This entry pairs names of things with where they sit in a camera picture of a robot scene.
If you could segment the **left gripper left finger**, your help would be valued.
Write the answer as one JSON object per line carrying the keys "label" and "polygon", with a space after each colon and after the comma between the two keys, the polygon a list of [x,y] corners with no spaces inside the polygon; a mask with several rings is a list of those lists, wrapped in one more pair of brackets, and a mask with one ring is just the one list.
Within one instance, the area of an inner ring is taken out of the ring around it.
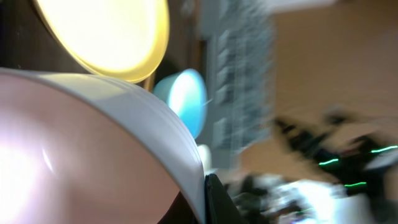
{"label": "left gripper left finger", "polygon": [[179,192],[158,224],[198,224],[198,222],[185,197]]}

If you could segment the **light blue bowl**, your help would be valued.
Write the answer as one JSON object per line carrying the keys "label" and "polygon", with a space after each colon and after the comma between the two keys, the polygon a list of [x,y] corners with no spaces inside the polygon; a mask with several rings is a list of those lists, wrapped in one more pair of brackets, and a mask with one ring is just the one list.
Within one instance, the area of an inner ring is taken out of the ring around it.
{"label": "light blue bowl", "polygon": [[189,68],[161,79],[153,94],[182,120],[194,138],[199,137],[206,121],[208,97],[198,71]]}

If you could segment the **yellow round plate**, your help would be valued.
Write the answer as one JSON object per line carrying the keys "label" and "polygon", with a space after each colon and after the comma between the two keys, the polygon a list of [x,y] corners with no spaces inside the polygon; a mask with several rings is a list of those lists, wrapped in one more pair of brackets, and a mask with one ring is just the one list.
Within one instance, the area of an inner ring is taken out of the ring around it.
{"label": "yellow round plate", "polygon": [[96,75],[141,82],[167,50],[166,0],[34,0],[34,6],[54,39]]}

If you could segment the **white bowl with rice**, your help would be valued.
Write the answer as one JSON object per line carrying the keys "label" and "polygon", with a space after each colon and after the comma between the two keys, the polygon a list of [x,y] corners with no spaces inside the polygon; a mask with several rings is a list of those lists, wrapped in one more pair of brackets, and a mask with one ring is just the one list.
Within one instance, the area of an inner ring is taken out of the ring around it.
{"label": "white bowl with rice", "polygon": [[116,78],[1,70],[2,223],[158,223],[178,195],[205,223],[197,144],[158,97]]}

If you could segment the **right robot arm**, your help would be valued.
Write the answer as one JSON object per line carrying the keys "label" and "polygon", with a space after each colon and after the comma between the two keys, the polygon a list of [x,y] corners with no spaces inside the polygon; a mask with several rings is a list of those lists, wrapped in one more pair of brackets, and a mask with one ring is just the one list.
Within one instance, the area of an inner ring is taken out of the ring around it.
{"label": "right robot arm", "polygon": [[[384,176],[397,165],[397,159],[392,156],[397,146],[382,144],[372,134],[354,138],[349,149],[343,152],[333,152],[323,145],[342,125],[354,122],[356,119],[350,113],[329,113],[325,116],[328,130],[315,134],[303,124],[282,117],[275,119],[291,151],[300,153],[304,159],[312,161],[317,170],[334,177],[347,197],[366,196],[375,221],[396,221],[394,205],[386,197]],[[249,174],[239,182],[226,183],[224,189],[248,223],[277,223],[288,217],[292,217],[294,223],[309,220],[312,209],[299,198],[288,200],[286,205],[277,204],[278,199],[293,193],[292,190],[282,191],[286,185],[285,180],[263,185],[259,176]]]}

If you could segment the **small pale green cup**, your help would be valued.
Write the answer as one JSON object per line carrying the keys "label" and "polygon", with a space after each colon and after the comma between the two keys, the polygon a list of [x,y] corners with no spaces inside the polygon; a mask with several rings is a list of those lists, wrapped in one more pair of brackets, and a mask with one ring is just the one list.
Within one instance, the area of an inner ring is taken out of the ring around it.
{"label": "small pale green cup", "polygon": [[197,149],[203,166],[203,171],[204,173],[208,173],[211,170],[211,150],[205,144],[198,145]]}

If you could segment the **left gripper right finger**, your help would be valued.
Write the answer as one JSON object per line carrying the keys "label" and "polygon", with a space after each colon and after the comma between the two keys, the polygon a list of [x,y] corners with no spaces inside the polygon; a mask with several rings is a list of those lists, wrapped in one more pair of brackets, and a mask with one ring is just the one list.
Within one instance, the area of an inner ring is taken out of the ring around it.
{"label": "left gripper right finger", "polygon": [[207,224],[246,223],[216,174],[205,177],[205,209]]}

